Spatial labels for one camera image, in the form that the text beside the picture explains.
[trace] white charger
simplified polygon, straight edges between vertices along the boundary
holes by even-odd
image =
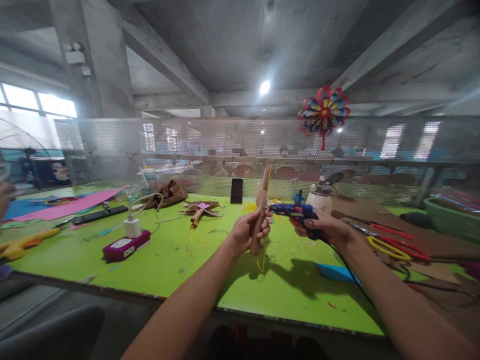
[[[128,214],[128,219],[123,222],[125,226],[125,236],[127,238],[138,238],[142,235],[142,227],[140,225],[140,220],[134,218],[130,213]]]

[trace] black cord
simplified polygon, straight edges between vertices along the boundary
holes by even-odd
[[[357,280],[356,276],[354,275],[354,273],[352,272],[352,270],[350,269],[350,266],[349,264],[345,261],[344,257],[339,253],[339,251],[334,247],[332,246],[332,244],[330,244],[329,242],[326,242],[328,244],[329,247],[331,247],[335,252],[336,254],[340,257],[340,259],[343,261],[343,263],[345,264],[345,267],[346,269],[348,270],[348,272],[350,273],[351,275],[351,278],[353,279],[353,281],[355,282],[355,284],[358,286],[358,288],[360,289],[361,293],[363,294],[363,296],[370,302],[370,304],[372,304],[373,306],[374,305],[374,302],[372,301],[372,299],[370,299],[370,297],[367,295],[367,293],[365,292],[364,288],[362,287],[362,285],[360,285],[359,281]]]
[[[420,285],[420,286],[424,286],[424,287],[426,287],[426,288],[443,290],[443,291],[448,291],[448,292],[451,292],[451,293],[461,293],[461,294],[465,294],[465,295],[467,295],[467,296],[470,296],[470,297],[472,297],[472,298],[480,298],[480,295],[479,295],[479,294],[476,294],[476,293],[473,293],[473,292],[464,291],[464,290],[457,289],[457,288],[453,288],[453,287],[442,287],[442,286],[436,286],[436,285],[427,284],[427,283],[424,283],[424,282],[421,282],[421,281],[411,281],[411,280],[410,280],[410,275],[411,275],[410,271],[409,271],[405,266],[401,266],[401,268],[406,271],[406,278],[405,278],[405,280],[403,280],[403,282],[404,282],[405,284]]]

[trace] blue glue gun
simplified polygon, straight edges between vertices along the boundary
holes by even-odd
[[[307,219],[317,219],[314,208],[312,205],[295,205],[295,204],[271,204],[269,206],[270,211],[272,213],[278,215],[288,216],[289,218],[293,219],[293,221],[300,224],[308,233],[308,238],[310,240],[325,240],[322,238],[320,230],[318,229],[311,229],[305,225],[305,220]]]

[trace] ceiling light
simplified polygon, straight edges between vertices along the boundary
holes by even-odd
[[[260,86],[260,95],[265,95],[270,90],[270,81],[266,80],[262,82]]]

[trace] green tabletop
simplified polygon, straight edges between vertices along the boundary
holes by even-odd
[[[75,187],[36,196],[79,195],[91,191],[91,187]],[[221,218],[203,217],[198,228],[191,230],[189,216],[160,222],[155,210],[145,210],[138,218],[142,228],[151,232],[150,244],[125,261],[106,263],[102,260],[102,249],[125,235],[123,226],[101,237],[90,236],[119,225],[126,213],[118,214],[76,230],[63,230],[9,264],[21,272],[73,282],[97,274],[91,285],[168,297],[213,254],[235,220],[249,208],[247,202],[231,205],[226,197],[189,194],[188,200],[219,201],[226,206],[225,214]],[[110,203],[111,207],[119,205],[126,203]],[[158,215],[171,219],[182,209],[179,203],[161,209]],[[68,218],[4,230],[0,243],[49,229]],[[317,263],[341,265],[332,249],[321,241],[312,242],[296,235],[285,216],[274,215],[265,260],[266,274],[263,276],[256,258],[249,253],[242,255],[220,292],[217,306],[315,327],[384,334],[378,313],[354,284],[333,281],[320,273]],[[412,278],[426,279],[414,272]]]

